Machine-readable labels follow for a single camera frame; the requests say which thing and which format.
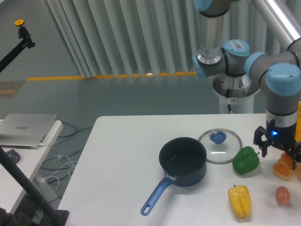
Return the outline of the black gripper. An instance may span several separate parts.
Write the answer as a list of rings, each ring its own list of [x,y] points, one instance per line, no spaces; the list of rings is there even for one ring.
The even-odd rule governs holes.
[[[276,149],[287,153],[293,163],[292,170],[295,170],[297,163],[301,162],[301,143],[295,139],[297,123],[291,126],[276,126],[276,120],[272,119],[266,122],[266,128],[259,126],[253,137],[253,143],[261,150],[262,157],[268,152],[268,147],[272,146]]]

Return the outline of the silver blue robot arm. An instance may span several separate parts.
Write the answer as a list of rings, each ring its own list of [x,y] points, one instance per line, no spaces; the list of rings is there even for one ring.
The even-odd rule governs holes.
[[[301,144],[296,141],[298,102],[301,94],[301,26],[287,5],[280,0],[253,0],[285,52],[270,56],[263,52],[251,53],[236,40],[220,45],[223,16],[230,8],[229,0],[196,0],[196,10],[209,26],[193,62],[198,76],[216,74],[231,77],[247,75],[253,85],[267,98],[266,127],[259,127],[253,142],[263,156],[269,146],[285,151],[293,163],[301,160]]]

